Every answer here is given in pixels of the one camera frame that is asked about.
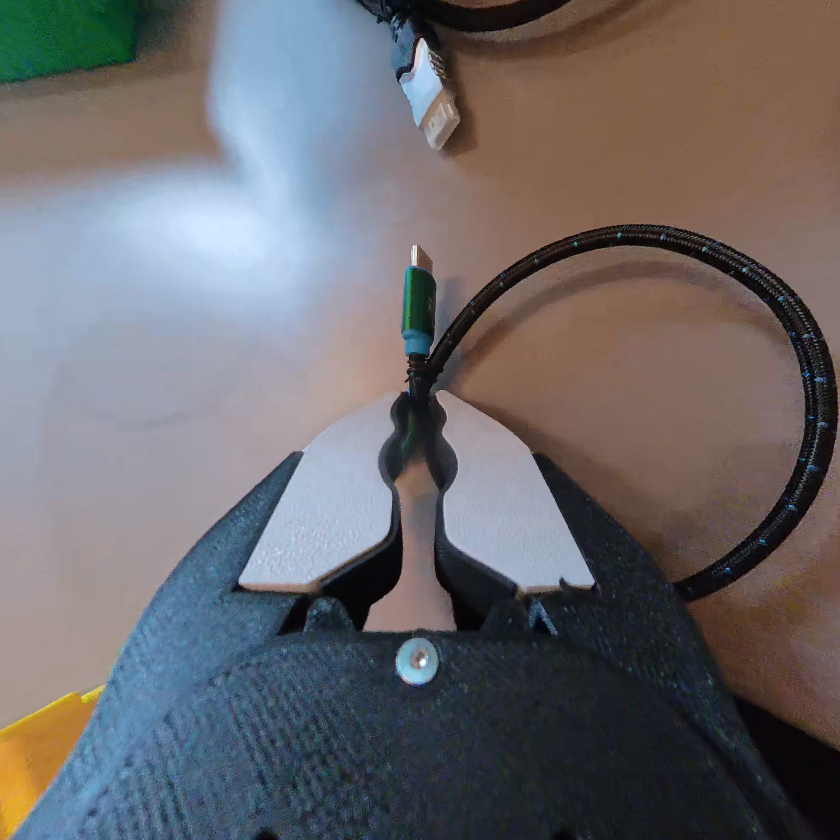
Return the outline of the yellow plastic bin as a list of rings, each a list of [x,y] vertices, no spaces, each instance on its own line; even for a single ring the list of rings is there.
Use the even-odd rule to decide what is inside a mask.
[[[104,691],[72,692],[1,731],[1,838],[9,838],[77,745]]]

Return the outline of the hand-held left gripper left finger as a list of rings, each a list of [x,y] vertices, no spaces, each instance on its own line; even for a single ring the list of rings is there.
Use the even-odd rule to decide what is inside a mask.
[[[392,480],[381,454],[395,433],[386,392],[332,423],[302,451],[238,578],[252,592],[316,592],[379,549],[392,529]]]

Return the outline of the green plastic bin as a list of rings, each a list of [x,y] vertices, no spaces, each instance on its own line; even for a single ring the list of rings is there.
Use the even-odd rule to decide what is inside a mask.
[[[2,1],[1,81],[130,62],[138,1]]]

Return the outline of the black cable with white plug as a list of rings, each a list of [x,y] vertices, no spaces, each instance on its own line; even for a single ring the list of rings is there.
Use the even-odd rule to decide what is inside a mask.
[[[459,126],[436,26],[482,35],[530,25],[566,1],[515,1],[468,6],[448,1],[359,1],[392,35],[392,68],[413,120],[428,145],[441,151]]]

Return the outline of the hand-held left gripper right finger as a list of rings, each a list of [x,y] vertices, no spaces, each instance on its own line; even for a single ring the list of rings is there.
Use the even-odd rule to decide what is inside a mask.
[[[530,448],[455,395],[436,398],[455,456],[443,494],[448,543],[521,594],[592,589],[595,578]]]

